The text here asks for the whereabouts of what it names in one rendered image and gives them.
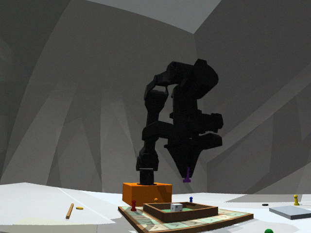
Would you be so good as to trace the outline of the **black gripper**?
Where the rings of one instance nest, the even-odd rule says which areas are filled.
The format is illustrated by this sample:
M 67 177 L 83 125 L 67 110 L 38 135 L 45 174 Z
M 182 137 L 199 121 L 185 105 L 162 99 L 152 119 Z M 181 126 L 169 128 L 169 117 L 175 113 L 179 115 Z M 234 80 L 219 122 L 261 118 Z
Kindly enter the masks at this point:
M 188 167 L 190 168 L 189 178 L 191 178 L 200 152 L 222 146 L 223 142 L 222 137 L 217 134 L 207 133 L 199 136 L 203 131 L 189 128 L 188 125 L 186 125 L 188 131 L 181 132 L 181 119 L 185 110 L 191 113 L 202 112 L 195 104 L 179 103 L 170 113 L 173 124 L 159 120 L 151 123 L 143 129 L 142 140 L 156 142 L 159 138 L 168 139 L 168 144 L 164 145 L 164 148 L 168 149 L 182 178 L 187 177 Z

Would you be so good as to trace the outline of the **purple pawn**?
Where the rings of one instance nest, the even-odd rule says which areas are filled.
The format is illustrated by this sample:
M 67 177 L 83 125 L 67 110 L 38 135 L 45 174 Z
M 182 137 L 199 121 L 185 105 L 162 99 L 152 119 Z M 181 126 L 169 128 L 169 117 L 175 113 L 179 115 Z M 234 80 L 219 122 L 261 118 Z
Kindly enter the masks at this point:
M 188 167 L 188 171 L 187 171 L 187 177 L 183 180 L 184 183 L 190 183 L 190 179 L 189 179 L 189 170 L 190 168 Z

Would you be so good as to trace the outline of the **brown rectangular frame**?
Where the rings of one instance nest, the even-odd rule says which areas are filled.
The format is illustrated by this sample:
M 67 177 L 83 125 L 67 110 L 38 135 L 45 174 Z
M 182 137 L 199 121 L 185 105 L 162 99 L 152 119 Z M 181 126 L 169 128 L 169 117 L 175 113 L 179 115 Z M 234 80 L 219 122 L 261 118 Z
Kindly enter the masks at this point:
M 243 221 L 246 221 L 246 220 L 254 218 L 254 214 L 247 213 L 247 215 L 243 215 L 243 216 L 239 216 L 239 217 L 235 217 L 235 218 L 230 218 L 230 219 L 223 220 L 223 221 L 213 222 L 213 223 L 210 223 L 210 224 L 203 224 L 203 225 L 199 225 L 199 226 L 192 226 L 192 227 L 186 227 L 186 228 L 180 228 L 180 229 L 148 232 L 139 223 L 137 223 L 137 221 L 135 221 L 122 208 L 122 206 L 118 206 L 118 211 L 124 216 L 124 218 L 134 227 L 134 229 L 138 233 L 198 233 L 198 232 L 203 232 L 203 231 L 209 231 L 209 230 L 212 230 L 212 229 L 217 229 L 217 228 L 220 228 L 220 227 L 225 227 L 225 226 L 228 226 L 228 225 L 236 224 L 236 223 L 243 222 Z M 190 221 L 190 220 L 197 220 L 197 219 L 207 218 L 207 217 L 201 217 L 201 218 L 181 220 L 181 221 L 163 222 L 163 221 L 155 218 L 154 216 L 150 215 L 149 213 L 143 211 L 143 209 L 141 209 L 140 211 L 143 212 L 144 214 L 148 215 L 152 219 L 156 220 L 157 222 L 161 223 L 161 224 L 176 223 L 176 222 L 183 222 L 183 221 Z

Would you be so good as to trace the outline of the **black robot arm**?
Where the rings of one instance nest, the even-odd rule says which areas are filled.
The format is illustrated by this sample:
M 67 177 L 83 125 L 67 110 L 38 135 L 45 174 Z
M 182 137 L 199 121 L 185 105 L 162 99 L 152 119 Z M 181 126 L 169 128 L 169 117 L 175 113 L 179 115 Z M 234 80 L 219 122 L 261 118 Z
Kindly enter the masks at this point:
M 201 99 L 217 83 L 219 77 L 214 69 L 207 64 L 207 61 L 198 59 L 194 65 L 180 62 L 171 62 L 165 72 L 157 74 L 154 79 L 146 86 L 144 93 L 145 106 L 148 111 L 146 126 L 158 120 L 160 111 L 164 108 L 168 98 L 168 86 L 178 84 L 174 87 L 171 98 L 173 107 L 179 103 L 192 103 L 197 105 L 197 99 Z M 152 90 L 155 86 L 166 87 L 165 92 Z M 203 131 L 218 132 L 223 127 L 222 114 L 211 113 L 203 114 L 191 113 L 185 110 L 181 119 L 181 132 L 194 128 Z M 138 185 L 157 185 L 154 184 L 154 171 L 158 171 L 158 154 L 155 150 L 156 142 L 144 141 L 144 146 L 139 151 L 136 162 L 136 171 L 140 171 L 140 183 Z M 139 169 L 142 168 L 142 169 Z M 153 169 L 148 169 L 153 168 Z

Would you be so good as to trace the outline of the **grey die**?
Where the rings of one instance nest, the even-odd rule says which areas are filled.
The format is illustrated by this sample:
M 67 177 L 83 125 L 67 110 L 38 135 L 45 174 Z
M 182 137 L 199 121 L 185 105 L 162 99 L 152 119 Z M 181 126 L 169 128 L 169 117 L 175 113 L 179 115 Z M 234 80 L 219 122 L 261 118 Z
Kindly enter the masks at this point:
M 182 204 L 178 204 L 178 203 L 175 203 L 175 204 L 171 204 L 171 212 L 179 212 L 179 211 L 182 211 L 182 208 L 183 208 L 183 205 Z

